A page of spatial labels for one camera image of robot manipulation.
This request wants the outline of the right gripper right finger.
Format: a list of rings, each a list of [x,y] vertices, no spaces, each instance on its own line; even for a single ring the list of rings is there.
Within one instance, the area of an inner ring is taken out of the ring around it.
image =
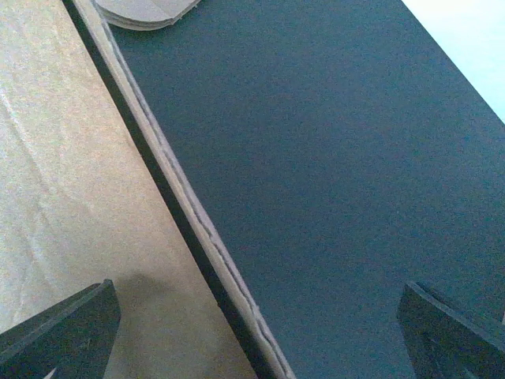
[[[417,378],[503,378],[504,324],[407,282],[397,320]]]

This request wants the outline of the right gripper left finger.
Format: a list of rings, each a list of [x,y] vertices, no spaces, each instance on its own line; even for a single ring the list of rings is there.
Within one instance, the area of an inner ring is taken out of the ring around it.
[[[1,334],[2,378],[103,378],[121,320],[111,280]]]

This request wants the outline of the cardboard box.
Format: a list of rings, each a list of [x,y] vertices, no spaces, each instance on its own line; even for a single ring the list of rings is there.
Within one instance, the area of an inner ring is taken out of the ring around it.
[[[108,378],[292,378],[93,1],[1,4],[1,328],[112,280]]]

